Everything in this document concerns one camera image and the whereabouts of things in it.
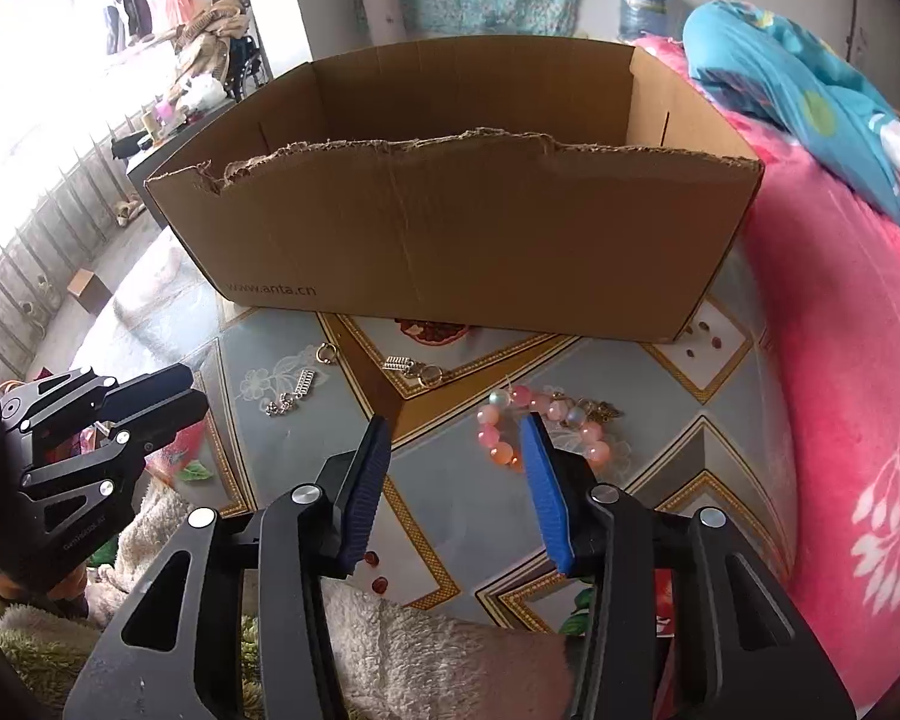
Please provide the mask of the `fruit pattern tablecloth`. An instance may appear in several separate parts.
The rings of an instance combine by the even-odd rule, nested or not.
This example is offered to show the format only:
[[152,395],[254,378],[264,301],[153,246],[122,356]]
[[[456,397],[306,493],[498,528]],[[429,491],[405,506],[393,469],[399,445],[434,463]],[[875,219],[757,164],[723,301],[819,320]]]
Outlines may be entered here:
[[[152,466],[183,496],[224,514],[256,511],[315,478],[383,416],[393,457],[357,585],[419,610],[551,632],[566,626],[582,583],[559,577],[541,544],[517,411],[500,418],[502,449],[493,450],[479,408],[514,392],[521,408],[555,406],[600,422],[611,452],[600,479],[660,511],[712,505],[736,523],[724,504],[675,511],[611,475],[624,440],[653,444],[685,414],[685,392],[663,376],[655,348],[245,309],[222,299],[162,234],[116,288],[76,364],[123,380],[190,366],[208,416]],[[422,388],[385,372],[386,356],[440,366],[443,382]]]

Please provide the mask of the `bicycle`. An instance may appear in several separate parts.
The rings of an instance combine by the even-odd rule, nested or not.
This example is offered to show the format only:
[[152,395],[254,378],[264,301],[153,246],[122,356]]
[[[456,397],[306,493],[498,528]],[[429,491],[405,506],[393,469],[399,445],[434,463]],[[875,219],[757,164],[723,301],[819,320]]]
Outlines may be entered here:
[[229,65],[224,80],[227,96],[240,103],[247,96],[247,82],[251,82],[251,89],[261,88],[266,83],[263,52],[251,34],[230,39]]

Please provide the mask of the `blue water bottle on dispenser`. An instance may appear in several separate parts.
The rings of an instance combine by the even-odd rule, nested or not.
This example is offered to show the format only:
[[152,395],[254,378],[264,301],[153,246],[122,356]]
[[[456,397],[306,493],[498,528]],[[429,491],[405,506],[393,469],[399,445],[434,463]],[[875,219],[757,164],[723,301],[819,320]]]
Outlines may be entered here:
[[619,37],[667,36],[668,0],[619,0]]

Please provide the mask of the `pile of clothes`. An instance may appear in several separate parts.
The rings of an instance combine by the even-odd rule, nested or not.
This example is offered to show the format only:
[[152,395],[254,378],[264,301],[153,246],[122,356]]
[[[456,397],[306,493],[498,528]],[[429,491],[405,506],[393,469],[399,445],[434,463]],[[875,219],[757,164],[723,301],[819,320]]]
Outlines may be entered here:
[[230,67],[230,48],[249,31],[248,0],[212,0],[173,36],[173,87],[186,88],[201,75],[212,76],[223,85]]

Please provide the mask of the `pink floral blanket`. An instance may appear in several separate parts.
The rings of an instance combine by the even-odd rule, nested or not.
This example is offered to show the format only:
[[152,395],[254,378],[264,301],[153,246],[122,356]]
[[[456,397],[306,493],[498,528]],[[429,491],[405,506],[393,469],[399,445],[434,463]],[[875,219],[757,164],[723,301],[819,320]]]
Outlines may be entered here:
[[653,350],[685,414],[611,475],[726,505],[868,712],[900,680],[900,231],[792,138],[731,125],[766,171],[685,339]]

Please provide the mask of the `small cardboard box on floor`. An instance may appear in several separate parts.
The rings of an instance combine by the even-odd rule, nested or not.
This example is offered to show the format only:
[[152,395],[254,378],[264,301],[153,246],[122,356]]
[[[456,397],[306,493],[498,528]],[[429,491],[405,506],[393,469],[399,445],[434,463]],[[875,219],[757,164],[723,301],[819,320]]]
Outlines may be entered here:
[[113,298],[112,290],[95,271],[81,268],[68,284],[68,294],[91,316],[98,316]]

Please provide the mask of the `brown cardboard box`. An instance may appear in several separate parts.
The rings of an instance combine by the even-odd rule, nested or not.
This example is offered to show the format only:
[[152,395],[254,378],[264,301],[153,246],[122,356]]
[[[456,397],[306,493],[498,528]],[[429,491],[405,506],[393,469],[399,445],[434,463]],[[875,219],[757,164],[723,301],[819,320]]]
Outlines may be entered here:
[[294,68],[148,190],[237,304],[655,343],[694,316],[763,174],[644,49],[463,36]]

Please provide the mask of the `blue quilt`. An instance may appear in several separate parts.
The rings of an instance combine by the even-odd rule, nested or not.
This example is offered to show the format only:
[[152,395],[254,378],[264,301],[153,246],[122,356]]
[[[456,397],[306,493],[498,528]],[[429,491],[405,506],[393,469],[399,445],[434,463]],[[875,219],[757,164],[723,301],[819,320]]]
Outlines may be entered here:
[[710,0],[683,26],[689,76],[720,106],[774,124],[900,227],[900,114],[813,32]]

